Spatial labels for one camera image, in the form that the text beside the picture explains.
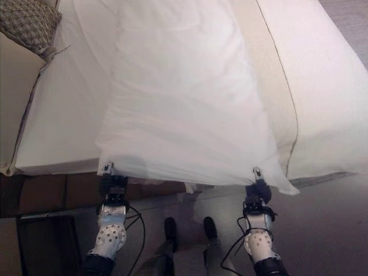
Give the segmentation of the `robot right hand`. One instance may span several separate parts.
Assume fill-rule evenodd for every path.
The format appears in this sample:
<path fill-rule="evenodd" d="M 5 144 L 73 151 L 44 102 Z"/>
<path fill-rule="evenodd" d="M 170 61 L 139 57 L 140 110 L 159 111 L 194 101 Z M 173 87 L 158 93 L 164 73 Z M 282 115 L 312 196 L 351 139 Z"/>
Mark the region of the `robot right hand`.
<path fill-rule="evenodd" d="M 266 183 L 259 167 L 254 167 L 253 173 L 255 182 L 246 186 L 246 202 L 262 202 L 267 205 L 271 200 L 270 186 Z"/>

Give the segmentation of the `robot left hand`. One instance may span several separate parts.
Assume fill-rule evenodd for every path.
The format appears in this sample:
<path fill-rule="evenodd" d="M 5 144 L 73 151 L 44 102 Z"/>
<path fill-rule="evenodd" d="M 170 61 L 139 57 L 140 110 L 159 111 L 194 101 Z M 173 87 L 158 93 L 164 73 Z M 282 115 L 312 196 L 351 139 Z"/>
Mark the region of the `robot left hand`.
<path fill-rule="evenodd" d="M 129 178 L 124 175 L 118 175 L 114 171 L 112 162 L 104 165 L 102 177 L 99 182 L 99 192 L 105 196 L 107 194 L 125 194 Z"/>

